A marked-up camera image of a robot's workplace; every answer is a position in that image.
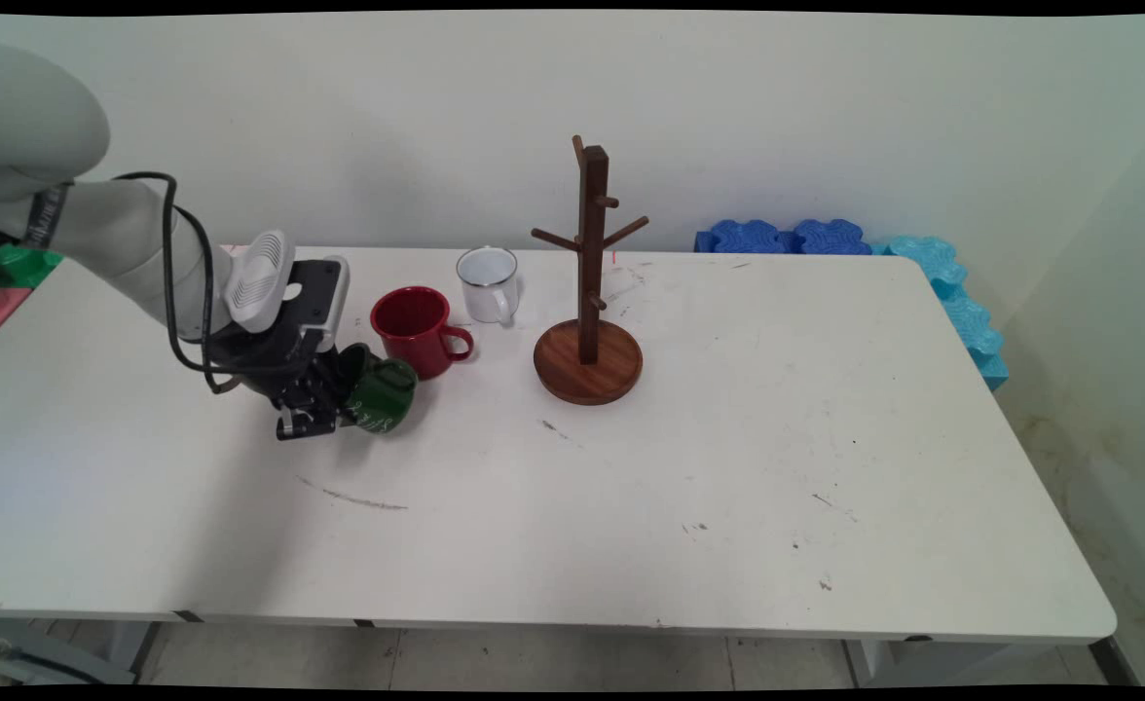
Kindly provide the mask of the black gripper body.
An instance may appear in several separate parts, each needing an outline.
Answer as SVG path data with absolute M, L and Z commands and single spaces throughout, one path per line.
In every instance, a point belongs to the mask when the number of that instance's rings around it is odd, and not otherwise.
M 305 334 L 297 325 L 278 324 L 262 333 L 248 333 L 237 324 L 212 334 L 204 350 L 215 368 L 211 375 L 215 393 L 248 387 L 270 400 L 276 409 L 289 408 L 311 416 L 337 416 L 345 399 L 345 373 L 340 350 L 319 350 L 323 334 Z

